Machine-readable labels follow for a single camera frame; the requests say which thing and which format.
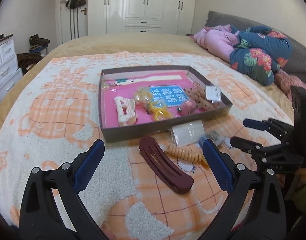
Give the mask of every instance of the drawer handle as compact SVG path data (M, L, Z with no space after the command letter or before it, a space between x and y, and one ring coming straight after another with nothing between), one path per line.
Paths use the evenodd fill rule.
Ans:
M0 75L2 77L5 77L7 75L7 73L8 73L8 70L9 70L9 67L7 69L5 69L2 73L0 73Z
M12 83L12 85L6 90L6 92L8 92L12 87L14 87L15 82Z

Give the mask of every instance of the gray headboard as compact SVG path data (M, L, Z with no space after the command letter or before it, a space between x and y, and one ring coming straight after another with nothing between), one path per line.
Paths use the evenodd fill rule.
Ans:
M209 11L205 26L215 27L217 25L226 24L234 25L239 30L245 30L246 28L255 25L265 25L242 17ZM286 36L290 39L293 45L293 52L291 59L285 65L283 70L289 75L295 75L299 77L303 82L306 83L306 47L288 35Z

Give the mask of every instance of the white wardrobe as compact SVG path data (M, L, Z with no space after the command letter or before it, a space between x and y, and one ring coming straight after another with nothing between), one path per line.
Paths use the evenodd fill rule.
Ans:
M88 35L191 33L195 0L88 0Z

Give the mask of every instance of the white wall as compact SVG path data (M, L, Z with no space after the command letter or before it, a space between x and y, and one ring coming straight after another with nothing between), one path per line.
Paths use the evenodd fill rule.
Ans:
M16 53L28 53L29 38L38 34L56 48L55 0L4 0L0 7L0 34L14 34Z
M196 0L192 33L203 28L210 10L266 24L306 46L306 4L303 0Z

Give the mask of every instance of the tan bed sheet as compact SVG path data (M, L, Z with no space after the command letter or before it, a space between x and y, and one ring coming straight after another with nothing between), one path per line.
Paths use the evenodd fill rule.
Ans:
M23 89L33 80L37 74L56 57L82 56L104 53L128 52L181 52L219 58L212 56L206 50L199 47L194 41L186 36L149 33L123 33L106 35L104 37L83 37L62 44L50 52L43 60L36 64L6 95L0 103L0 129L10 109ZM275 85L263 87L256 81L251 80L264 93L272 98L293 120L294 112L291 102L285 94Z

